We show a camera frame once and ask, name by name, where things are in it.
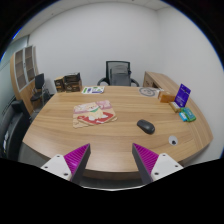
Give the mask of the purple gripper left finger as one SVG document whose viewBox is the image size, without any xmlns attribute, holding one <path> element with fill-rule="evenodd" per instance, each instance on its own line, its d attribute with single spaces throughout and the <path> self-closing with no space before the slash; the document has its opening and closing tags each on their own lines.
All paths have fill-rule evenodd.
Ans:
<svg viewBox="0 0 224 224">
<path fill-rule="evenodd" d="M 90 154 L 90 145 L 86 144 L 66 155 L 55 155 L 42 166 L 42 169 L 79 185 Z"/>
</svg>

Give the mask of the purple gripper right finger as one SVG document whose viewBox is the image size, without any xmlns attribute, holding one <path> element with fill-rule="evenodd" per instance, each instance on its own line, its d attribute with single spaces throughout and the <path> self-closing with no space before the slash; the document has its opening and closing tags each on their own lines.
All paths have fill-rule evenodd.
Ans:
<svg viewBox="0 0 224 224">
<path fill-rule="evenodd" d="M 168 154 L 157 154 L 136 143 L 132 144 L 132 154 L 144 185 L 182 169 Z"/>
</svg>

